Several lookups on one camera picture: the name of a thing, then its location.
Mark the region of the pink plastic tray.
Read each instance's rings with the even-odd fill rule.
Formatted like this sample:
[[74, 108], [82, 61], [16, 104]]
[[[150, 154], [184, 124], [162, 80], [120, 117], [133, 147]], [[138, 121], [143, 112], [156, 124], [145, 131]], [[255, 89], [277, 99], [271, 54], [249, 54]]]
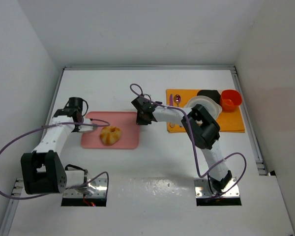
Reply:
[[85, 133], [81, 147], [88, 149], [135, 149], [139, 144], [140, 127], [136, 112], [89, 112], [86, 118], [99, 119], [110, 125]]

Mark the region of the golden knotted bread roll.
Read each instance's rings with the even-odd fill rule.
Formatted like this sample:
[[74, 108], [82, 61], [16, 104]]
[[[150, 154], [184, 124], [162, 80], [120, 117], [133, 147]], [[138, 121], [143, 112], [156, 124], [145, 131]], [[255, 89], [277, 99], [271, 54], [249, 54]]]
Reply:
[[122, 131], [116, 126], [105, 126], [100, 132], [100, 140], [106, 146], [114, 145], [121, 138]]

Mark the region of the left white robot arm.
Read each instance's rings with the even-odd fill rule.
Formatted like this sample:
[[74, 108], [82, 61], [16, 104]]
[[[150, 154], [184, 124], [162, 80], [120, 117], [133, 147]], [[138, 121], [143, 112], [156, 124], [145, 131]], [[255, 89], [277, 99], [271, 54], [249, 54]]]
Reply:
[[31, 153], [21, 157], [25, 192], [33, 194], [62, 193], [67, 175], [59, 158], [62, 148], [73, 132], [92, 131], [90, 119], [84, 121], [83, 104], [86, 101], [71, 97], [63, 108], [54, 113], [45, 136]]

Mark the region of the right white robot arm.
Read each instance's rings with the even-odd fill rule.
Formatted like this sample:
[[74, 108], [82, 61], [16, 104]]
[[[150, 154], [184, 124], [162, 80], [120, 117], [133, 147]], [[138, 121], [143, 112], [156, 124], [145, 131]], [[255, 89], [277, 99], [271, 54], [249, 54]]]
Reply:
[[193, 149], [199, 148], [205, 157], [212, 187], [218, 193], [224, 190], [232, 179], [232, 173], [220, 150], [220, 126], [203, 105], [178, 108], [152, 102], [142, 96], [137, 96], [131, 103], [137, 110], [138, 125], [168, 122], [182, 126], [192, 142]]

